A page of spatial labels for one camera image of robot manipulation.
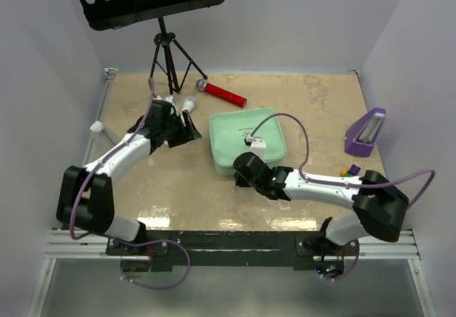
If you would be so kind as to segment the mint green medicine kit case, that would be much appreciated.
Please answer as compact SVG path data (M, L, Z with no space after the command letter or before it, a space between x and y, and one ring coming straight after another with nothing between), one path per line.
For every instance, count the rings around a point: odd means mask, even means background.
M214 167L218 175L232 176L233 161L240 154L249 151L245 137L275 111L269 107L217 113L209 119L209 139ZM286 155L286 143L280 122L272 118L265 122L255 137L266 143L263 160L271 167L277 166Z

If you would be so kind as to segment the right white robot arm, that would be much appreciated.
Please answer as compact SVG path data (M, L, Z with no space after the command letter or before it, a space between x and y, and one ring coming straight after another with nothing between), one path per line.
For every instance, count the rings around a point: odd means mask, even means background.
M319 250L335 254L350 241L371 236L394 243L399 239L409 199L382 174L368 170L361 177L329 177L292 167L269 167L246 152L233 162L239 187L251 187L270 200L308 200L342 207L344 217L327 219L317 238Z

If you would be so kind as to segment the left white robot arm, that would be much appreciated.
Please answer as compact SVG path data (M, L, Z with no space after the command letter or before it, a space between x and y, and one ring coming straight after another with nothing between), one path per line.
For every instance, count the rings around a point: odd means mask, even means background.
M190 113L195 105L187 99L180 111L167 100L153 100L120 140L97 160L83 167L70 166L63 174L56 218L89 234L122 239L131 254L147 248L143 223L115 213L113 187L131 168L163 145L184 145L202 136Z

